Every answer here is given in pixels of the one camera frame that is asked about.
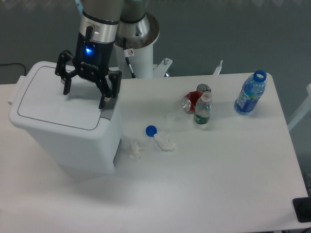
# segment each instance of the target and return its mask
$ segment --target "plastic bottle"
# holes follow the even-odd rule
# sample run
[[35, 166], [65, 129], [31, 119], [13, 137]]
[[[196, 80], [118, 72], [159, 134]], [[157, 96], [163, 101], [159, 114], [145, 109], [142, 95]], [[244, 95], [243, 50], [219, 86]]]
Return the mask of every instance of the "plastic bottle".
[[234, 108], [241, 115], [250, 114], [262, 96], [266, 87], [267, 74], [257, 70], [244, 82], [239, 97], [235, 100]]
[[195, 105], [195, 114], [193, 119], [197, 124], [204, 125], [208, 122], [211, 106], [212, 93], [205, 91]]

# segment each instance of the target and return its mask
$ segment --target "white plastic wrapper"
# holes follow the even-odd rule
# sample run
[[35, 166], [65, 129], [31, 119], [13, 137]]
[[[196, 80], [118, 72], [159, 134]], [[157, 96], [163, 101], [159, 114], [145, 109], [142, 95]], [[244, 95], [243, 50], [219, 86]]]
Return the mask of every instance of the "white plastic wrapper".
[[131, 160], [137, 161], [141, 158], [141, 151], [143, 148], [140, 148], [137, 144], [137, 142], [131, 142], [131, 153], [128, 156]]
[[177, 144], [174, 143], [165, 131], [159, 131], [155, 134], [155, 141], [163, 151], [175, 150]]

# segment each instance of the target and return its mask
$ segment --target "crushed red can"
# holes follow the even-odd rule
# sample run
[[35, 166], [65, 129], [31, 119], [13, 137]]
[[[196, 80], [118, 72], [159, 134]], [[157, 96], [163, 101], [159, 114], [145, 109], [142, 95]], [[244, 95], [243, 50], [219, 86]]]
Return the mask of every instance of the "crushed red can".
[[183, 97], [181, 105], [185, 112], [195, 112], [195, 105], [205, 91], [211, 92], [211, 89], [208, 85], [201, 83], [197, 86], [196, 91], [191, 91]]

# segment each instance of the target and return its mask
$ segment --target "warning sticker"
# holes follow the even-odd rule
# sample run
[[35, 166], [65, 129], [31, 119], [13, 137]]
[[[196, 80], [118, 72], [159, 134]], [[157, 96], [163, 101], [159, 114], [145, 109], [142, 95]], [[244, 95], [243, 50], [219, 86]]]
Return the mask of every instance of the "warning sticker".
[[134, 49], [124, 50], [124, 55], [125, 55], [125, 57], [132, 57], [132, 56], [134, 56]]

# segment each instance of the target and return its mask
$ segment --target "blue led light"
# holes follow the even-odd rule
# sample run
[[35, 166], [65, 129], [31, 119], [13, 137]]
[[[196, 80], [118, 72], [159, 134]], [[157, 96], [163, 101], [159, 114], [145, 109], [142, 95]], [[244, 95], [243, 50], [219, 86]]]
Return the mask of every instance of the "blue led light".
[[93, 52], [93, 50], [90, 50], [89, 48], [86, 48], [86, 54], [87, 54], [87, 55], [91, 55], [92, 52]]

